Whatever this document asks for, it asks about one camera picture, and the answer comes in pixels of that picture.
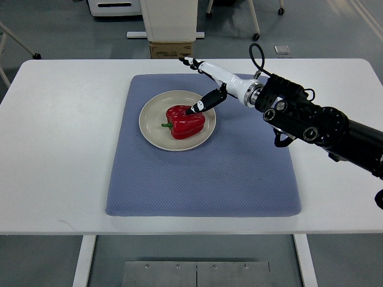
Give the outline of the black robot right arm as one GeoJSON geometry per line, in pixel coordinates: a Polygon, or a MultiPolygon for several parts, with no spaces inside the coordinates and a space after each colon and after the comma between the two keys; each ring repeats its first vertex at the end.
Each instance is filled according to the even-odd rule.
{"type": "Polygon", "coordinates": [[[315,91],[304,88],[256,63],[257,72],[268,75],[260,92],[253,92],[250,104],[263,114],[273,127],[274,144],[287,147],[296,138],[315,144],[335,162],[349,161],[373,176],[382,178],[382,132],[350,120],[330,106],[313,103],[315,91]]]}

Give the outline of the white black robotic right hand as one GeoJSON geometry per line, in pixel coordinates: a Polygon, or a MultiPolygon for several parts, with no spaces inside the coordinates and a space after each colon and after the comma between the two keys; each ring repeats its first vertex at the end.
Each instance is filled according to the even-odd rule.
{"type": "Polygon", "coordinates": [[[201,100],[186,110],[187,115],[209,111],[225,101],[228,94],[237,98],[245,106],[255,107],[256,99],[264,86],[260,81],[244,80],[216,64],[192,57],[180,57],[179,60],[192,70],[209,76],[218,85],[217,89],[203,96],[201,100]]]}

